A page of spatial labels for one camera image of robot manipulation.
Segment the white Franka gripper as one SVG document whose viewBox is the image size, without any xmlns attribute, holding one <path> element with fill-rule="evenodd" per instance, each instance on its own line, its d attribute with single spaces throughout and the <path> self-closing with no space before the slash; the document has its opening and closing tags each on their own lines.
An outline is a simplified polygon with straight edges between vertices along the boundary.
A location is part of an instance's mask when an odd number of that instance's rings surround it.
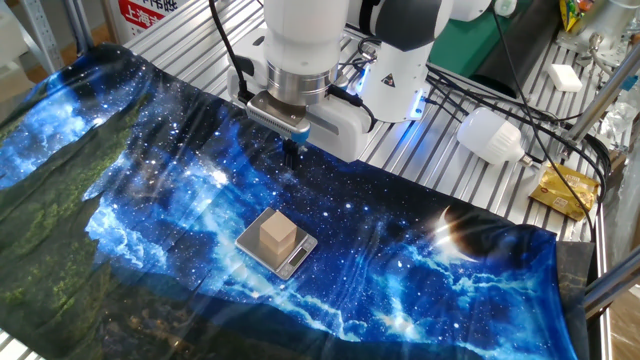
<svg viewBox="0 0 640 360">
<path fill-rule="evenodd" d="M 309 75 L 283 70 L 267 59 L 271 35 L 258 28 L 233 47 L 240 70 L 227 72 L 231 101 L 285 138 L 283 164 L 288 168 L 302 161 L 305 143 L 345 162 L 357 160 L 369 140 L 371 118 L 365 109 L 330 93 L 338 66 Z"/>
</svg>

